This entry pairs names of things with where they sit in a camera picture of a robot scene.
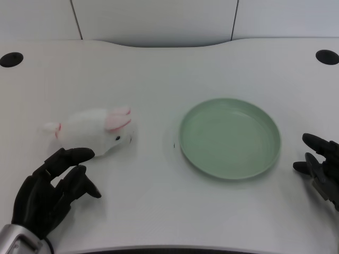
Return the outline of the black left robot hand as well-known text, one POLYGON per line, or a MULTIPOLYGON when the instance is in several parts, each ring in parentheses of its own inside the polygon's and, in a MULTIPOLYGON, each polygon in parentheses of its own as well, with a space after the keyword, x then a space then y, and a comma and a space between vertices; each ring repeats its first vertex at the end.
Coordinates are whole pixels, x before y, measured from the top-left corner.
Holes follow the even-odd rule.
POLYGON ((12 224, 45 239, 66 217, 74 200, 84 194, 101 198, 82 164, 94 156, 90 148, 61 148, 51 155, 22 184, 14 202, 12 224))

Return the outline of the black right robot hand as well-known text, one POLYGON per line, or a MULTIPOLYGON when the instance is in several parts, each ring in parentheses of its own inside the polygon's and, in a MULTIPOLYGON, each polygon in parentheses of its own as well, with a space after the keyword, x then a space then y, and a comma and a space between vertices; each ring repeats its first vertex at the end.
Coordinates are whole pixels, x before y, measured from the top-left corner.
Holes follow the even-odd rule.
POLYGON ((293 163, 299 173, 312 178, 312 185, 324 200, 329 200, 338 210, 338 143, 326 141, 313 134, 304 133, 303 142, 316 154, 325 158, 318 162, 314 155, 305 153, 305 161, 293 163))

